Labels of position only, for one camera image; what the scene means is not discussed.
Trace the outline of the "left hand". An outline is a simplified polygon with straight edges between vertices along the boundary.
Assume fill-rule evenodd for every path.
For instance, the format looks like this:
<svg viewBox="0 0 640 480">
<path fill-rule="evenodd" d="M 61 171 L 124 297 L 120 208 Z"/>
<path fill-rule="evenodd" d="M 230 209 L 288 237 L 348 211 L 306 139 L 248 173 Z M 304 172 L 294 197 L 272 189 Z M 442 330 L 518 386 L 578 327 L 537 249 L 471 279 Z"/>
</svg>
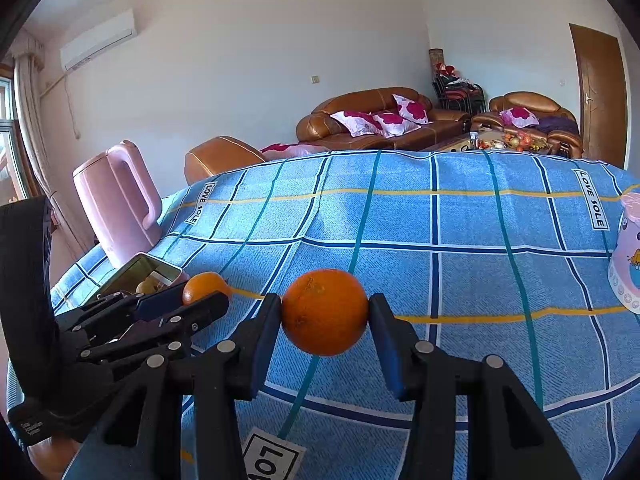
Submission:
<svg viewBox="0 0 640 480">
<path fill-rule="evenodd" d="M 62 479 L 81 444 L 64 434 L 54 434 L 28 448 L 28 456 L 44 478 Z"/>
</svg>

